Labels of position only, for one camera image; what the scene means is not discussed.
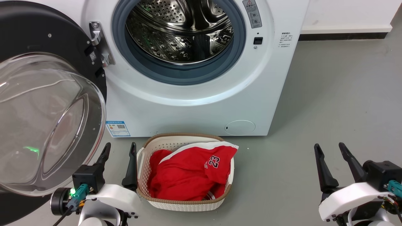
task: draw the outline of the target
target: gray floor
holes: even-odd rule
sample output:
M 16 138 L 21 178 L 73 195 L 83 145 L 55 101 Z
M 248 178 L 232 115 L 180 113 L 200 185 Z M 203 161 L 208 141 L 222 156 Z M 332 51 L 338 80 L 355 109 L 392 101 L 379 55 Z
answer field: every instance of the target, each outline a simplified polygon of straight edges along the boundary
M 228 137 L 240 146 L 232 191 L 212 212 L 182 213 L 139 203 L 129 225 L 336 225 L 318 215 L 319 190 L 313 145 L 319 143 L 341 185 L 353 178 L 338 143 L 361 163 L 391 160 L 402 166 L 402 12 L 385 40 L 300 42 L 267 137 Z M 112 139 L 104 173 L 121 182 L 131 142 Z M 11 225 L 52 225 L 48 205 Z M 76 225 L 78 216 L 60 225 Z

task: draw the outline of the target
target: white robot arm casing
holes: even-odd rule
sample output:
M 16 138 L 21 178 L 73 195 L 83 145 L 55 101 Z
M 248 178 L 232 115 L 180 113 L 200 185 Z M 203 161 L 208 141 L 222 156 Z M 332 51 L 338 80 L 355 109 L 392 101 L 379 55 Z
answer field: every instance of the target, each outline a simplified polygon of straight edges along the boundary
M 86 199 L 97 199 L 104 204 L 113 206 L 124 212 L 136 212 L 135 203 L 140 203 L 139 196 L 134 191 L 128 190 L 120 185 L 105 184 L 102 189 L 93 195 L 88 195 Z
M 368 183 L 354 183 L 344 187 L 326 198 L 318 207 L 321 219 L 332 219 L 357 206 L 377 199 L 378 196 L 392 195 L 390 192 L 379 192 Z
M 107 223 L 99 218 L 87 218 L 80 224 L 80 226 L 107 226 Z
M 395 225 L 388 221 L 376 220 L 371 222 L 368 226 L 395 226 Z

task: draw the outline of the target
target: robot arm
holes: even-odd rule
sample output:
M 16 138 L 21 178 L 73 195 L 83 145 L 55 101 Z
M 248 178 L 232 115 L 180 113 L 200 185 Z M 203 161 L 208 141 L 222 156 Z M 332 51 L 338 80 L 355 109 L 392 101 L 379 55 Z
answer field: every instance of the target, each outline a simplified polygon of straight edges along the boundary
M 367 161 L 360 165 L 344 143 L 339 143 L 343 158 L 348 162 L 354 184 L 338 187 L 324 160 L 319 144 L 314 146 L 318 178 L 322 191 L 318 207 L 323 221 L 336 221 L 339 226 L 393 226 L 386 212 L 400 217 L 402 206 L 402 168 L 390 161 Z
M 135 204 L 140 203 L 137 189 L 137 156 L 133 142 L 130 161 L 122 186 L 105 184 L 103 171 L 111 145 L 107 143 L 99 159 L 92 166 L 82 165 L 73 175 L 74 188 L 59 188 L 51 197 L 54 215 L 65 217 L 80 214 L 79 226 L 126 226 L 127 219 L 135 216 Z

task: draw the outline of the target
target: connector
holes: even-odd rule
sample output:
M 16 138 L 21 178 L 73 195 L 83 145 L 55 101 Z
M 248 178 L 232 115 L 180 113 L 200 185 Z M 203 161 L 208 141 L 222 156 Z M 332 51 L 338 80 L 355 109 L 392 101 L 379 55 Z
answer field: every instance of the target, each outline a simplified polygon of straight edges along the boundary
M 388 182 L 387 190 L 392 192 L 394 195 L 398 196 L 399 198 L 402 198 L 402 185 L 395 181 L 391 180 Z
M 82 184 L 74 194 L 71 195 L 71 200 L 68 202 L 67 207 L 73 206 L 71 211 L 76 211 L 80 202 L 86 199 L 86 196 L 89 194 L 89 186 L 88 184 Z

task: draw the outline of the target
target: stainless steel drum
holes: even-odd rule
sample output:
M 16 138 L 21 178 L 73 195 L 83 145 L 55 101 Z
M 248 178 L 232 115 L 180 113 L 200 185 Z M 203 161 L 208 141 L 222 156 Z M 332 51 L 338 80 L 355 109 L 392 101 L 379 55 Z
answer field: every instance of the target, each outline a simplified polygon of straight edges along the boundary
M 141 49 L 176 65 L 207 61 L 233 37 L 228 16 L 212 0 L 142 0 L 126 26 Z

